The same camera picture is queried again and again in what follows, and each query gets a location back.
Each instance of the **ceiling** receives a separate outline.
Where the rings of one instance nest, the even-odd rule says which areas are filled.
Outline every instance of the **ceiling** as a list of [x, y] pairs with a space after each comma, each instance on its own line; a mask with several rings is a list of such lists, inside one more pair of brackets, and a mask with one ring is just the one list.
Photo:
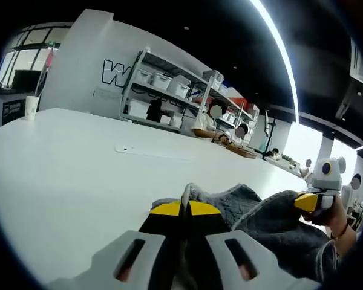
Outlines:
[[[298, 91], [299, 110], [333, 123], [363, 140], [363, 85], [351, 80], [350, 36], [331, 7], [321, 0], [261, 0], [285, 43]], [[270, 108], [271, 117], [294, 120], [289, 79], [280, 51], [267, 25], [249, 0], [142, 1], [93, 5], [110, 11], [114, 19], [146, 30], [189, 52], [225, 79], [250, 102]], [[48, 22], [75, 21], [83, 8], [52, 8], [40, 14], [31, 7], [17, 27]], [[345, 121], [335, 115], [352, 82], [354, 89]], [[322, 130], [358, 147], [355, 138], [315, 120], [300, 123]]]

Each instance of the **wooden tray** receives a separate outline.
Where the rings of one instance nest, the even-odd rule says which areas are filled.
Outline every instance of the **wooden tray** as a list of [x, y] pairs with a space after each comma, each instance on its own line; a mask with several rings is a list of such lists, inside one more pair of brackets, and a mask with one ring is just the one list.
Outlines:
[[257, 157], [256, 154], [250, 153], [249, 151], [244, 150], [242, 147], [234, 146], [234, 145], [227, 145], [227, 150], [234, 152], [235, 154], [241, 155], [245, 158], [255, 159]]

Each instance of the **shelving unit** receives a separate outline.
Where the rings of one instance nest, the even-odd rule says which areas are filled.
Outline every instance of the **shelving unit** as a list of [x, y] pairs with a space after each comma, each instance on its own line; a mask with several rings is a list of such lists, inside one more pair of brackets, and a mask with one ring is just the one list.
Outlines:
[[217, 121], [220, 122], [220, 123], [225, 124], [228, 127], [231, 127], [231, 128], [234, 128], [235, 127], [234, 124], [232, 124], [232, 123], [230, 123], [230, 122], [228, 122], [228, 121], [226, 121], [226, 120], [224, 120], [222, 118], [218, 118]]
[[148, 126], [148, 127], [163, 129], [163, 130], [170, 131], [170, 132], [180, 133], [180, 131], [181, 131], [180, 128], [177, 128], [177, 127], [174, 127], [174, 126], [171, 126], [171, 125], [167, 125], [167, 124], [153, 122], [151, 120], [136, 117], [136, 116], [133, 116], [133, 115], [121, 114], [121, 116], [123, 118], [131, 120], [132, 123], [135, 123], [135, 124], [142, 124], [142, 125], [145, 125], [145, 126]]
[[189, 100], [186, 100], [185, 98], [179, 97], [178, 95], [171, 94], [170, 92], [165, 91], [163, 89], [156, 88], [155, 86], [152, 86], [149, 83], [142, 83], [142, 82], [138, 82], [138, 81], [134, 80], [132, 83], [132, 88], [133, 87], [137, 87], [139, 89], [143, 89], [144, 91], [147, 91], [147, 92], [150, 92], [153, 94], [157, 94], [161, 97], [166, 97], [166, 98], [174, 100], [178, 103], [183, 103], [183, 104], [186, 104], [187, 106], [191, 106], [191, 107], [199, 109], [198, 104], [195, 104]]
[[[137, 73], [138, 69], [140, 68], [141, 64], [150, 66], [157, 71], [166, 73], [169, 76], [175, 77], [177, 75], [182, 75], [182, 76], [186, 77], [187, 79], [189, 79], [191, 81], [191, 85], [190, 85], [190, 90], [189, 90], [186, 98], [181, 98], [181, 97], [179, 97], [175, 94], [171, 94], [170, 92], [165, 91], [163, 89], [158, 89], [155, 86], [152, 86], [150, 84], [136, 81], [135, 80], [136, 73]], [[156, 123], [156, 122], [144, 119], [144, 118], [135, 117], [135, 116], [131, 116], [131, 115], [122, 113], [122, 110], [125, 107], [126, 101], [128, 99], [129, 92], [131, 91], [132, 88], [138, 88], [138, 89], [141, 89], [142, 91], [146, 91], [150, 94], [154, 94], [154, 95], [160, 96], [162, 98], [167, 98], [170, 101], [180, 104], [183, 108], [183, 116], [184, 116], [186, 108], [198, 109], [199, 110], [198, 113], [201, 114], [203, 112], [203, 109], [205, 108], [208, 97], [211, 96], [213, 98], [223, 100], [224, 102], [226, 102], [228, 104], [228, 107], [231, 110], [233, 110], [235, 113], [237, 113], [237, 115], [238, 115], [237, 123], [238, 123], [240, 117], [244, 118], [245, 120], [253, 120], [252, 117], [247, 112], [242, 110], [232, 100], [230, 100], [229, 98], [226, 98], [220, 92], [218, 92], [217, 90], [212, 88], [212, 82], [213, 82], [213, 79], [210, 79], [210, 81], [207, 82], [202, 77], [190, 72], [188, 69], [183, 68], [180, 65], [178, 65], [162, 56], [159, 56], [159, 55], [156, 55], [156, 54], [150, 52], [149, 48], [146, 47], [144, 50], [142, 50], [138, 53], [138, 55], [136, 57], [136, 61], [134, 62], [134, 65], [128, 76], [128, 80], [126, 81], [126, 84], [122, 91], [122, 104], [121, 104], [120, 116], [123, 118], [126, 118], [126, 119], [130, 119], [135, 123], [141, 123], [146, 126], [157, 127], [159, 129], [165, 129], [165, 130], [173, 131], [173, 132], [181, 132], [180, 128], [177, 128], [177, 127], [173, 127], [173, 126], [161, 124], [161, 123]], [[198, 89], [199, 91], [201, 91], [203, 93], [203, 100], [202, 100], [201, 104], [196, 104], [189, 100], [190, 96], [191, 96], [191, 92], [194, 88]], [[219, 120], [219, 122], [221, 122], [229, 127], [235, 127], [234, 124], [230, 124], [228, 121], [223, 120], [223, 119]]]

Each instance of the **bracelet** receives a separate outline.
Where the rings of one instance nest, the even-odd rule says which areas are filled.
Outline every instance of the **bracelet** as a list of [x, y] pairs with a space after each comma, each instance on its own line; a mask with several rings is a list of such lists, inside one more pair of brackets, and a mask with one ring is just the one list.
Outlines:
[[349, 226], [349, 224], [348, 224], [348, 220], [347, 220], [347, 223], [345, 224], [344, 229], [342, 230], [342, 232], [341, 232], [341, 233], [340, 233], [337, 237], [334, 237], [334, 236], [331, 234], [332, 239], [334, 239], [334, 240], [338, 240], [338, 239], [340, 239], [340, 238], [341, 238], [341, 237], [345, 234], [345, 232], [347, 231], [348, 226]]

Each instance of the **white cup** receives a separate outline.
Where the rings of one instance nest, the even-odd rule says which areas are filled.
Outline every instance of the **white cup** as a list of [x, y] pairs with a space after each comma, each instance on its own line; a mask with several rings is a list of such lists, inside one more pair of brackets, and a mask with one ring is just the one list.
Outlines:
[[25, 98], [25, 114], [24, 117], [27, 121], [35, 120], [36, 108], [38, 107], [39, 97], [28, 95]]

